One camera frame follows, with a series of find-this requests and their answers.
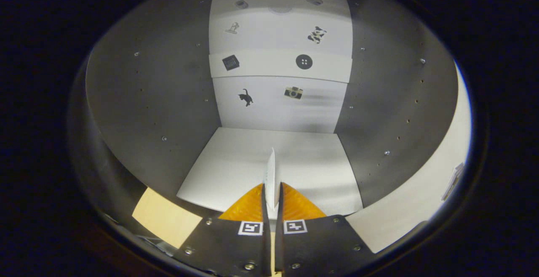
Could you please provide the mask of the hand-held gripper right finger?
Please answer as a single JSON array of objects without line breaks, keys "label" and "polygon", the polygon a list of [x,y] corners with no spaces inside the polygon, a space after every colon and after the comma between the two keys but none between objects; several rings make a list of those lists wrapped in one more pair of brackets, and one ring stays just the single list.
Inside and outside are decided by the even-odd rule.
[{"label": "hand-held gripper right finger", "polygon": [[275,268],[283,277],[348,277],[376,255],[340,214],[327,216],[302,193],[280,185]]}]

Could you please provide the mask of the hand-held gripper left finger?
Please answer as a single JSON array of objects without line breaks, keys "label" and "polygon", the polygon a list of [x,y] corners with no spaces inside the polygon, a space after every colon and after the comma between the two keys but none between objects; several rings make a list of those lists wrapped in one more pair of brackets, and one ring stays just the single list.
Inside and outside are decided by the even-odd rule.
[{"label": "hand-held gripper left finger", "polygon": [[250,189],[224,213],[203,218],[173,258],[218,277],[270,277],[271,231],[264,184]]}]

